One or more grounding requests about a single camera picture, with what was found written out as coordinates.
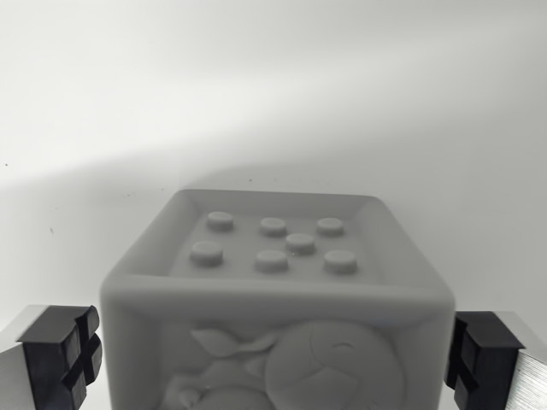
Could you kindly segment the gripper left finger with silver black pad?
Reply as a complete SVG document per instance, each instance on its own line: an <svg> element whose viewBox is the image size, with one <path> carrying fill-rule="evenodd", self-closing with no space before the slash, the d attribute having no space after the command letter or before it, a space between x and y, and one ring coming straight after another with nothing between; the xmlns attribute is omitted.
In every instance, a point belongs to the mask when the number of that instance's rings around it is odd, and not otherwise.
<svg viewBox="0 0 547 410"><path fill-rule="evenodd" d="M1 408L79 409L100 372L97 308L29 305L1 330Z"/></svg>

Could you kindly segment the gripper right finger with silver black pad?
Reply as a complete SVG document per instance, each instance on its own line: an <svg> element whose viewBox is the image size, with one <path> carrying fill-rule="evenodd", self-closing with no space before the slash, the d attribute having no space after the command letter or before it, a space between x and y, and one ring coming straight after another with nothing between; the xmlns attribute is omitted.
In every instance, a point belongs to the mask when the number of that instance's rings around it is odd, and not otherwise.
<svg viewBox="0 0 547 410"><path fill-rule="evenodd" d="M546 342L516 313L458 311L444 383L460 409L545 409Z"/></svg>

